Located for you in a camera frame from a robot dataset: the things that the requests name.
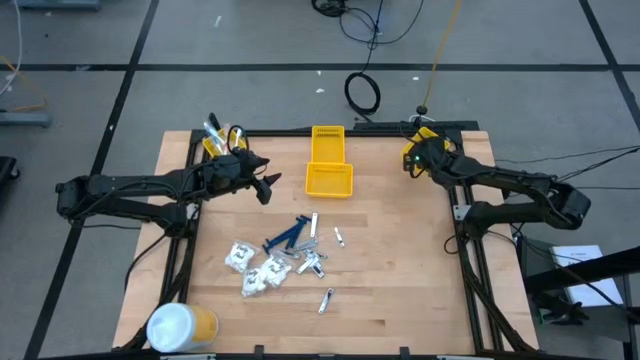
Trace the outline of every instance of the gray floor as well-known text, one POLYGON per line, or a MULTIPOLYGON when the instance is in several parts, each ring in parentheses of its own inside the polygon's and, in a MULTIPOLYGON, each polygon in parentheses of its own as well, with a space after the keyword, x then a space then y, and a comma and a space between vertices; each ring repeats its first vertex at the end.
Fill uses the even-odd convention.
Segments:
MULTIPOLYGON (((377 2, 350 0, 374 11, 377 2)), ((637 0, 590 1, 621 64, 640 63, 637 0)), ((105 1, 94 12, 23 13, 28 64, 126 64, 149 0, 105 1)), ((381 46, 376 63, 428 63, 454 1, 425 2, 402 41, 381 46)), ((381 28, 404 31, 417 1, 387 2, 381 28)), ((345 26, 366 36, 357 20, 345 26)), ((15 14, 0 5, 0 55, 16 59, 15 14)), ((160 0, 142 64, 362 63, 367 50, 345 39, 337 20, 306 1, 160 0)), ((604 64, 589 24, 574 0, 464 1, 444 63, 604 64)), ((4 81, 6 72, 0 73, 4 81)), ((349 72, 137 72, 105 164, 105 174, 152 172, 166 130, 199 127, 209 111, 247 128, 312 124, 351 127, 343 82, 349 72)), ((26 72, 49 96, 49 129, 0 128, 0 154, 16 156, 23 175, 0 212, 0 359, 24 355, 68 233, 55 214, 57 182, 86 174, 122 82, 122 72, 26 72)), ((382 89, 377 121, 404 120, 422 101, 429 74, 372 71, 382 89)), ((625 73, 640 93, 640 73, 625 73)), ((356 101, 370 90, 355 83, 356 101)), ((33 102, 23 85, 0 107, 33 102)), ((489 131, 496 157, 528 159, 640 143, 640 132, 609 72, 440 72, 430 115, 477 120, 489 131)), ((602 159, 547 162, 530 169, 566 173, 602 159)), ((575 179, 582 186, 639 186, 636 156, 575 179)), ((584 226, 562 232, 527 225, 526 233, 558 244, 598 244, 604 253, 638 245, 640 193, 589 191, 584 226)), ((106 351, 122 302, 122 279, 136 231, 83 231, 41 356, 106 351)), ((640 279, 632 279, 640 299, 640 279)), ((586 329, 540 326, 543 349, 556 354, 622 358, 619 343, 586 329)))

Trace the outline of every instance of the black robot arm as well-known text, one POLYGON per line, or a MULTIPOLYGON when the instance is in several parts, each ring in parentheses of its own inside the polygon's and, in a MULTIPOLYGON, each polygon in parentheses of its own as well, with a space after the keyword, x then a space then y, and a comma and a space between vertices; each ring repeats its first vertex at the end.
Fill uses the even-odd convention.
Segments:
POLYGON ((253 187, 261 204, 271 199, 271 185, 281 174, 258 179, 256 169, 269 163, 251 151, 235 148, 206 163, 154 176, 81 176, 56 185, 57 211, 70 222, 96 214, 141 221, 153 221, 168 236, 177 236, 186 227, 187 205, 209 200, 240 189, 253 187), (174 202, 154 205, 126 199, 166 196, 174 202))
POLYGON ((416 177, 420 168, 434 182, 445 188, 456 185, 485 185, 518 193, 532 201, 521 204, 491 205, 476 201, 455 209, 456 220, 462 222, 471 237, 482 237, 498 223, 544 222, 557 229, 574 230, 582 225, 591 201, 568 183, 547 174, 502 169, 480 164, 476 159, 445 149, 440 137, 416 142, 404 156, 404 170, 416 177))

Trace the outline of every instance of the yellow cable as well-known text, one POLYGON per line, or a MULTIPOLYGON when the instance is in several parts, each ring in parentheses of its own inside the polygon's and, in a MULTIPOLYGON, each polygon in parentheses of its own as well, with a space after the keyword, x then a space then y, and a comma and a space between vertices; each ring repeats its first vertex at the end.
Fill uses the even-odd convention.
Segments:
POLYGON ((424 98, 424 103, 422 105, 427 107, 427 101, 429 101, 429 95, 431 94, 431 87, 433 86, 433 79, 436 77, 436 68, 438 67, 438 61, 440 61, 440 55, 442 55, 442 49, 444 49, 444 44, 447 42, 447 38, 453 29, 453 24, 456 22, 456 18, 458 17, 458 12, 460 12, 460 5, 462 0, 456 1, 456 7, 453 9, 453 14, 451 14, 451 19, 449 20, 449 25, 447 25, 447 30, 444 32, 444 36, 442 37, 442 42, 440 42, 440 47, 438 48, 438 52, 436 53, 436 58, 433 61, 433 67, 431 68, 431 76, 429 77, 429 85, 427 86, 427 96, 424 98))
POLYGON ((37 86, 35 86, 26 76, 22 75, 22 73, 17 72, 16 69, 13 67, 13 65, 11 65, 11 63, 4 56, 0 55, 0 59, 2 60, 2 62, 5 63, 5 65, 7 65, 7 67, 9 67, 9 69, 11 69, 11 71, 13 71, 16 74, 16 76, 18 76, 22 81, 24 81, 24 83, 32 92, 38 94, 42 98, 42 104, 19 106, 19 107, 10 109, 10 111, 33 111, 33 110, 42 110, 46 108, 47 96, 44 94, 44 92, 42 92, 37 86))

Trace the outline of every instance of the wooden table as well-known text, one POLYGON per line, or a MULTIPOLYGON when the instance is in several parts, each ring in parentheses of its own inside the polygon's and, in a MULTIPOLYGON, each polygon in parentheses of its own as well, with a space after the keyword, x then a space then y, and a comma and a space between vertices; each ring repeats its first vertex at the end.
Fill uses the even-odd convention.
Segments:
MULTIPOLYGON (((189 134, 165 133, 157 174, 184 166, 189 134)), ((463 140, 468 156, 493 164, 487 133, 463 132, 463 140)), ((347 138, 355 183, 353 197, 345 200, 305 195, 310 138, 251 139, 251 149, 271 159, 267 173, 283 176, 267 206, 259 204, 253 190, 203 206, 188 302, 212 309, 220 319, 219 336, 207 351, 251 353, 262 344, 267 353, 397 354, 400 346, 409 346, 412 354, 474 352, 459 258, 443 251, 445 239, 454 233, 447 193, 428 176, 414 180, 402 171, 405 143, 401 138, 347 138), (224 265, 233 241, 260 245, 292 226, 296 215, 312 212, 319 213, 318 251, 329 256, 326 276, 291 272, 281 288, 243 298, 242 275, 224 265), (334 226, 346 247, 338 246, 334 226), (327 312, 319 315, 329 287, 335 294, 327 312)), ((476 200, 502 202, 496 189, 474 186, 473 193, 476 200)), ((492 230, 511 235, 506 225, 492 230)), ((156 225, 143 225, 137 253, 160 235, 156 225)), ((168 243, 131 274, 114 345, 129 340, 157 304, 168 243)), ((455 249, 455 242, 449 246, 455 249)), ((484 246, 496 304, 537 347, 513 244, 489 234, 484 246)), ((252 264, 265 259, 262 253, 252 264)), ((484 309, 479 308, 485 347, 490 347, 484 309)))

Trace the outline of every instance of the blue tool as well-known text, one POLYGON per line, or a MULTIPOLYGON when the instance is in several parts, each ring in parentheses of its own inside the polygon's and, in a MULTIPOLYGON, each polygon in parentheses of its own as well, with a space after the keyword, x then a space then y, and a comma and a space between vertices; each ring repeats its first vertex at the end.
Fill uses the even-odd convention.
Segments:
POLYGON ((277 246, 278 244, 280 244, 280 243, 284 242, 285 240, 289 239, 291 237, 291 235, 293 235, 298 230, 299 226, 300 226, 300 224, 298 223, 298 224, 292 226, 289 230, 283 232, 282 234, 274 237, 271 240, 265 239, 267 245, 262 245, 262 248, 267 253, 267 255, 269 255, 269 250, 271 250, 271 248, 273 248, 274 246, 277 246))
POLYGON ((298 220, 298 224, 296 225, 298 227, 297 231, 293 234, 293 236, 291 236, 289 238, 289 241, 287 242, 287 245, 284 247, 285 249, 291 249, 296 245, 296 241, 298 241, 298 237, 300 236, 300 233, 302 232, 302 229, 304 228, 304 226, 311 221, 310 218, 304 216, 304 215, 300 215, 299 217, 296 218, 296 220, 298 220))

